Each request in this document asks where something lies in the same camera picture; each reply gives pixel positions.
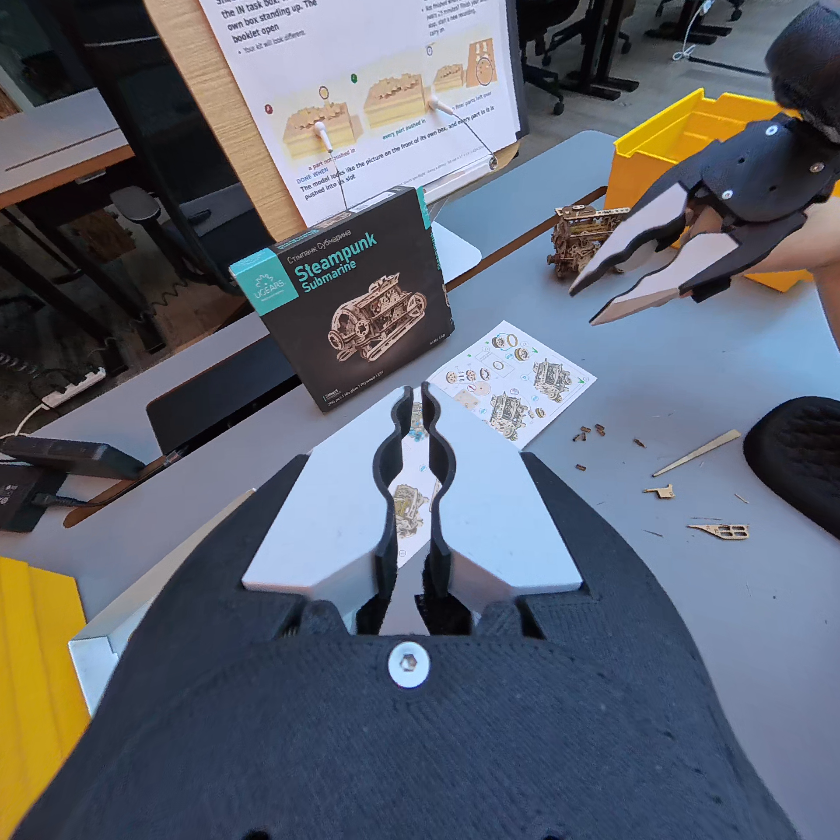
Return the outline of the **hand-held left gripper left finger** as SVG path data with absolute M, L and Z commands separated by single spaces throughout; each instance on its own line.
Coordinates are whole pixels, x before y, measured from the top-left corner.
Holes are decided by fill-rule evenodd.
M 381 631 L 397 576 L 389 486 L 412 413 L 413 389 L 395 388 L 311 451 L 242 577 L 246 589 L 327 601 L 354 632 Z

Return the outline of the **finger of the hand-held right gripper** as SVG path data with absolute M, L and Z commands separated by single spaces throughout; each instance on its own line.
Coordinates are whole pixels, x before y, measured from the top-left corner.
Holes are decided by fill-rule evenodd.
M 594 284 L 609 269 L 633 257 L 643 245 L 662 243 L 667 235 L 681 235 L 686 226 L 688 194 L 687 187 L 675 182 L 645 205 L 636 206 L 573 282 L 570 295 Z
M 739 270 L 732 254 L 740 247 L 729 234 L 700 234 L 666 266 L 647 273 L 633 288 L 609 300 L 590 324 L 600 326 L 624 319 L 685 295 L 704 301 L 729 289 L 732 276 Z

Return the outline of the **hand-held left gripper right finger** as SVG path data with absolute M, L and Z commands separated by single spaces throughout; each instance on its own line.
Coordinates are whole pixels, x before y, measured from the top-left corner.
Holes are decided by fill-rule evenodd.
M 577 592 L 581 573 L 522 453 L 431 382 L 422 384 L 430 507 L 423 593 L 432 635 L 468 635 L 497 602 Z

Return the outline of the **wooden submarine model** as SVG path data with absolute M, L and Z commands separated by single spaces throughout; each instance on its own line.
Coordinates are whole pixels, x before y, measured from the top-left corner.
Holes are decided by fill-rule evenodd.
M 551 237 L 554 252 L 547 257 L 556 277 L 576 278 L 631 210 L 629 206 L 596 209 L 584 204 L 557 207 Z

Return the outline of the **person's right forearm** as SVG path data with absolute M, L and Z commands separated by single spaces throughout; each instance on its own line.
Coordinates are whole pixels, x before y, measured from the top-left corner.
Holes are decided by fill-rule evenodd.
M 746 274 L 827 269 L 839 261 L 839 198 L 814 204 L 805 211 L 805 224 L 783 239 Z

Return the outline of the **yellow plastic bin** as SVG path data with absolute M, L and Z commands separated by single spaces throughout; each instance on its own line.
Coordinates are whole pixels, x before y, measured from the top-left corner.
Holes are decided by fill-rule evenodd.
M 615 143 L 615 160 L 606 196 L 608 206 L 617 206 L 620 202 L 631 203 L 632 213 L 636 206 L 645 205 L 675 182 L 683 184 L 689 192 L 686 226 L 682 234 L 667 235 L 662 243 L 647 243 L 633 257 L 643 262 L 646 260 L 643 256 L 645 249 L 668 251 L 675 243 L 681 242 L 673 258 L 676 257 L 690 241 L 689 234 L 696 217 L 702 215 L 690 206 L 691 187 L 702 181 L 698 154 L 712 152 L 713 145 L 731 140 L 745 130 L 749 123 L 766 123 L 781 113 L 795 116 L 790 110 L 772 115 L 772 110 L 768 101 L 731 93 L 722 94 L 718 99 L 709 99 L 703 90 L 698 90 Z M 629 268 L 630 259 L 613 268 Z M 661 267 L 647 266 L 642 276 L 659 269 Z M 838 274 L 834 282 L 824 283 L 824 277 L 819 276 L 817 283 L 826 312 L 836 319 Z
M 1 559 L 1 838 L 11 837 L 89 723 L 68 648 L 85 624 L 73 578 Z

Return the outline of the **scatter of wooden scraps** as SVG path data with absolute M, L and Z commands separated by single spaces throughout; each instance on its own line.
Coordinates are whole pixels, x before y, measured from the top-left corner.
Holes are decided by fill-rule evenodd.
M 648 448 L 648 443 L 642 438 L 622 433 L 616 426 L 605 426 L 601 423 L 580 426 L 573 433 L 570 442 L 573 447 L 574 470 L 582 474 L 597 466 L 601 456 L 617 459 L 623 464 L 627 453 Z

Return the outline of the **printed assembly booklet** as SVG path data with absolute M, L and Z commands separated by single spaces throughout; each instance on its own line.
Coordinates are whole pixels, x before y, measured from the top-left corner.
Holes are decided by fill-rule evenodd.
M 596 376 L 507 321 L 441 364 L 429 377 L 471 415 L 518 450 L 537 437 Z M 431 534 L 431 504 L 441 486 L 428 464 L 422 397 L 414 388 L 403 468 L 392 481 L 397 566 L 402 568 Z

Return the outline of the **black office chair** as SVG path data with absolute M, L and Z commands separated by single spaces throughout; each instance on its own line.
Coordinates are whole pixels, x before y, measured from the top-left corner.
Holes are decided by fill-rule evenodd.
M 270 237 L 143 2 L 70 2 L 66 27 L 140 165 L 116 207 L 179 277 L 238 295 L 229 267 Z
M 629 52 L 629 37 L 622 32 L 623 21 L 635 13 L 635 1 L 585 2 L 583 17 L 561 28 L 581 5 L 579 1 L 517 1 L 518 39 L 521 71 L 525 82 L 556 98 L 553 113 L 564 110 L 563 92 L 571 91 L 607 101 L 617 100 L 623 91 L 637 89 L 635 80 L 611 76 L 618 47 Z M 565 78 L 549 69 L 552 53 L 580 37 L 583 56 L 578 70 Z

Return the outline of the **thin wooden stick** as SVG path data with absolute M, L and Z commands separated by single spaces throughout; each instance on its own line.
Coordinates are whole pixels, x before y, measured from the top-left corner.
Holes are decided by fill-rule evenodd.
M 673 469 L 676 469 L 680 466 L 683 466 L 683 465 L 689 463 L 690 461 L 692 461 L 694 459 L 697 459 L 701 456 L 704 456 L 704 455 L 710 453 L 711 451 L 713 451 L 713 450 L 715 450 L 715 449 L 717 449 L 717 448 L 719 448 L 723 445 L 727 445 L 728 443 L 731 443 L 731 442 L 739 439 L 740 437 L 741 437 L 741 433 L 739 432 L 739 430 L 731 429 L 728 432 L 713 438 L 710 442 L 708 442 L 708 443 L 706 443 L 702 446 L 699 446 L 698 448 L 693 449 L 688 454 L 681 456 L 680 458 L 678 458 L 676 461 L 672 462 L 671 464 L 668 464 L 668 465 L 662 467 L 661 469 L 658 469 L 657 471 L 655 471 L 652 474 L 652 477 L 658 478 L 658 477 L 662 476 L 663 474 L 668 473 L 669 471 L 671 471 Z

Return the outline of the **white stand base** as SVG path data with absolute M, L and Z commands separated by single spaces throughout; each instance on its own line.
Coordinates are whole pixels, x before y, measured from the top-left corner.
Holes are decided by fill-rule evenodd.
M 438 222 L 432 222 L 431 232 L 444 283 L 453 282 L 479 265 L 482 256 L 477 247 Z

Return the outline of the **black model kit box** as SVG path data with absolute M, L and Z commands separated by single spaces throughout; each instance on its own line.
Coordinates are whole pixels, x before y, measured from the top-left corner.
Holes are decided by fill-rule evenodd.
M 421 186 L 394 186 L 228 271 L 322 413 L 455 328 Z

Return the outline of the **white parts box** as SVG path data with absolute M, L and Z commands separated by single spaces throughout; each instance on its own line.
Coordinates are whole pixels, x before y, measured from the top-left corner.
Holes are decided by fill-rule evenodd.
M 82 695 L 92 716 L 136 627 L 186 558 L 256 492 L 248 489 L 145 572 L 93 617 L 68 643 Z

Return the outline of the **black power adapter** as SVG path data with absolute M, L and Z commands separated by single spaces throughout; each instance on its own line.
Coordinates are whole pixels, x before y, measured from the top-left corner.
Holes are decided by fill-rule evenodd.
M 6 437 L 1 453 L 14 461 L 73 476 L 135 480 L 143 461 L 110 444 L 30 436 Z

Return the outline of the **wooden poster stand board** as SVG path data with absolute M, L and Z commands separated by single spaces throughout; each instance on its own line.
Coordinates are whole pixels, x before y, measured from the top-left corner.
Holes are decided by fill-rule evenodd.
M 516 12 L 514 3 L 508 4 L 514 72 L 521 83 L 518 103 L 524 117 L 522 137 L 528 128 L 522 74 L 515 57 Z M 143 5 L 271 237 L 281 240 L 307 228 L 268 153 L 201 2 L 144 2 Z M 427 199 L 435 202 L 503 168 L 511 160 L 520 138 L 507 148 L 490 153 L 487 162 L 480 161 L 422 186 Z

